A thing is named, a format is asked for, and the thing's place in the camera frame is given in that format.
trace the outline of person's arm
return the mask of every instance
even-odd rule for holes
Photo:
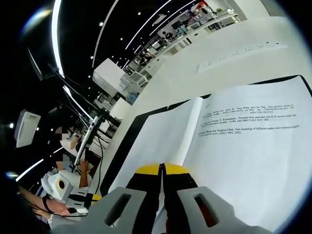
[[[80,140],[80,138],[81,138],[81,135],[77,133],[75,139],[70,144],[70,149],[71,150],[77,145],[77,143]]]
[[[81,165],[81,177],[80,177],[80,184],[79,188],[88,187],[88,161],[85,159],[80,163]]]
[[[33,208],[48,212],[44,207],[41,197],[32,194],[31,192],[25,190],[21,186],[19,186],[19,193],[29,202],[29,204]],[[56,201],[55,199],[47,199],[47,206],[51,211],[53,211],[58,215],[70,215],[65,204],[62,204]]]

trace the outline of person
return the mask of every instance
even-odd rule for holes
[[[162,32],[163,35],[165,35],[165,38],[168,40],[168,41],[171,41],[173,38],[174,38],[174,35],[172,33],[167,33],[165,31]]]
[[[154,55],[151,55],[147,52],[147,50],[144,50],[142,53],[142,56],[147,60],[147,62],[151,61],[153,58],[155,58]]]
[[[89,187],[96,171],[96,167],[92,167],[92,169],[89,170],[89,163],[85,159],[80,163],[81,175],[65,170],[64,161],[60,158],[60,156],[57,157],[56,165],[58,173],[64,176],[71,183],[71,185],[79,188]]]
[[[190,26],[189,24],[186,25],[186,29],[187,29],[187,31],[189,31],[189,32],[193,31],[193,28],[191,28],[191,26]]]

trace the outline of black cable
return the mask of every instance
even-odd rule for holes
[[[70,99],[68,98],[68,94],[67,94],[66,92],[65,92],[65,95],[66,95],[66,97],[67,97],[67,99],[68,99],[69,104],[72,106],[72,108],[73,108],[74,110],[73,110],[72,108],[70,108],[70,106],[68,106],[69,109],[71,109],[72,112],[74,112],[76,115],[78,115],[80,121],[82,122],[82,124],[83,124],[85,127],[89,128],[89,126],[87,126],[86,123],[82,121],[81,117],[82,117],[86,122],[88,122],[88,121],[87,121],[87,120],[83,117],[83,115],[81,115],[81,114],[79,113],[79,111],[73,106],[73,104],[71,103]]]
[[[94,138],[94,140],[96,140],[98,143],[100,143],[99,140],[97,140],[97,139],[95,139],[95,138]],[[93,143],[94,143],[95,145],[97,145],[94,141],[93,141]],[[99,146],[99,145],[97,145],[97,146],[98,146],[98,147],[101,147],[101,146]],[[105,147],[105,146],[103,146],[103,148],[104,148],[104,150],[106,150],[106,147]]]
[[[106,141],[104,138],[102,138],[102,137],[101,137],[101,136],[99,136],[99,135],[98,135],[98,137],[99,137],[99,138],[101,138],[101,139],[102,139],[105,143],[107,143],[107,144],[111,143],[110,141]]]
[[[53,74],[53,75],[50,75],[50,76],[48,76],[48,77],[45,77],[45,78],[49,78],[49,77],[57,77],[57,78],[60,78],[60,74]],[[69,83],[67,83],[67,81],[65,80],[65,79],[62,79],[62,78],[60,78],[61,80],[62,80],[62,82],[64,82],[67,86],[69,86],[71,89],[72,89],[72,91],[74,92],[74,93],[76,93],[76,94],[78,94],[80,97],[82,97],[82,99],[84,99],[88,104],[90,104],[94,109],[95,109],[95,111],[96,112],[98,112],[98,113],[100,113],[100,108],[94,103],[94,101],[89,101],[89,100],[87,100],[83,95],[81,95],[80,93],[78,93],[74,88],[72,88],[71,86],[70,86],[70,84]]]
[[[96,190],[96,192],[95,192],[95,193],[97,193],[97,192],[98,192],[99,182],[100,182],[100,180],[101,180],[101,168],[102,168],[102,162],[103,162],[103,158],[104,158],[104,153],[103,153],[103,149],[102,149],[102,143],[101,143],[101,141],[100,141],[100,139],[99,139],[99,135],[97,135],[97,138],[98,138],[98,140],[99,140],[99,144],[101,145],[102,159],[101,159],[101,163],[100,163],[100,165],[99,165],[98,183],[97,183],[97,190]]]
[[[50,77],[53,77],[53,76],[65,76],[67,79],[69,79],[71,82],[83,87],[81,84],[78,84],[77,82],[73,81],[72,79],[70,79],[67,75],[63,74],[63,75],[59,75],[59,74],[51,74],[51,75],[46,75],[45,78],[48,79]]]

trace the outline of ceiling light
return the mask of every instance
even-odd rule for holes
[[[58,19],[59,19],[59,9],[61,0],[55,0],[52,11],[52,24],[51,24],[51,34],[52,34],[52,47],[54,53],[54,59],[58,67],[58,72],[63,75],[63,68],[60,62],[59,56],[59,42],[58,42]]]
[[[144,26],[158,13],[158,11],[160,11],[164,6],[166,6],[168,3],[170,3],[172,0],[168,0],[165,4],[163,4],[157,11],[154,12],[154,14],[151,15],[151,17],[149,17],[149,19],[142,25],[142,27],[136,32],[136,34],[133,36],[133,38],[131,39],[131,41],[129,42],[129,44],[127,45],[126,49],[128,49],[129,45],[131,44],[131,42],[134,40],[134,38],[139,34],[139,32],[142,30],[142,28],[144,28]]]
[[[178,9],[176,12],[174,12],[172,15],[170,15],[167,19],[170,19],[172,16],[174,16],[177,12],[179,12],[180,10],[182,10],[184,7],[186,7],[186,6],[188,6],[188,5],[190,5],[192,2],[194,2],[194,1],[196,1],[196,0],[193,0],[193,1],[191,1],[191,2],[189,2],[188,4],[186,4],[185,6],[182,6],[180,9]],[[152,31],[151,33],[150,33],[150,35],[151,34],[153,34],[161,25],[163,25],[164,23],[165,23],[166,21],[164,21],[163,23],[161,23],[154,31]]]
[[[130,60],[128,59],[128,61],[125,63],[125,65],[123,66],[123,68],[122,69],[124,69],[125,68],[125,66],[128,64],[128,62],[129,62]]]
[[[141,47],[142,45],[139,45],[138,48],[135,50],[135,53],[137,52],[137,50]]]
[[[24,175],[26,175],[30,170],[32,170],[34,167],[36,167],[38,164],[40,164],[42,162],[43,162],[43,159],[36,162],[34,165],[32,165],[30,168],[28,168],[26,171],[24,171],[22,174],[20,174],[19,177],[17,177],[15,179],[15,181],[18,182]]]

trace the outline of white wall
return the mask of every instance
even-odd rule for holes
[[[238,13],[240,20],[269,16],[260,0],[227,0],[227,3]]]
[[[286,13],[283,8],[275,0],[261,0],[264,7],[267,9],[270,16],[284,16]]]
[[[109,95],[114,96],[117,91],[122,93],[120,78],[124,74],[125,72],[108,58],[94,70],[92,80]]]

